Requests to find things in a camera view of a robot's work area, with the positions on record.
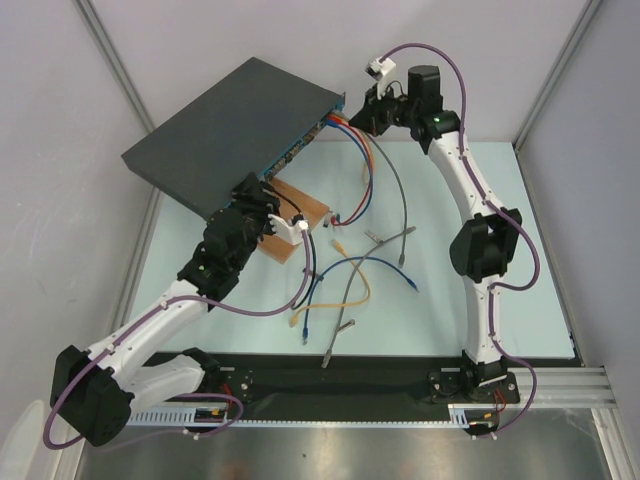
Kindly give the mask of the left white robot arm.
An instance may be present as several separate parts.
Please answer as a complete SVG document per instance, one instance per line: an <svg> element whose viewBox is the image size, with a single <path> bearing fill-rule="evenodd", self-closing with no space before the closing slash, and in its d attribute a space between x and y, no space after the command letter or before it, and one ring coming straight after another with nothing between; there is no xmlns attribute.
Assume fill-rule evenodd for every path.
<svg viewBox="0 0 640 480"><path fill-rule="evenodd" d="M58 354L43 432L47 448L61 447L51 438L57 417L77 431L79 440L99 447L114 439L137 410L184 393L199 400L217 394L219 374L194 356L181 354L161 367L144 364L231 292L278 211L278 198L264 190L256 174L248 174L232 189L230 205L211 215L191 259L145 313L84 350L70 345Z"/></svg>

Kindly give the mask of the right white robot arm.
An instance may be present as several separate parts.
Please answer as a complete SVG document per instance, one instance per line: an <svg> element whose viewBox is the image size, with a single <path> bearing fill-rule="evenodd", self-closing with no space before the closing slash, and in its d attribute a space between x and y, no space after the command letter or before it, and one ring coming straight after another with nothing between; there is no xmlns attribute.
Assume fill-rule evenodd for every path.
<svg viewBox="0 0 640 480"><path fill-rule="evenodd" d="M363 107L350 119L350 126L373 136L391 126L408 129L444 177L456 202L461 228L450 244L449 257L463 279L467 304L459 391L471 401L484 401L493 397L508 374L500 350L499 292L494 284L506 274L515 255L521 214L505 209L484 177L475 172L461 119L443 106L438 67L410 68L408 90L400 95L391 89L393 61L374 60L367 72L376 83L366 92Z"/></svg>

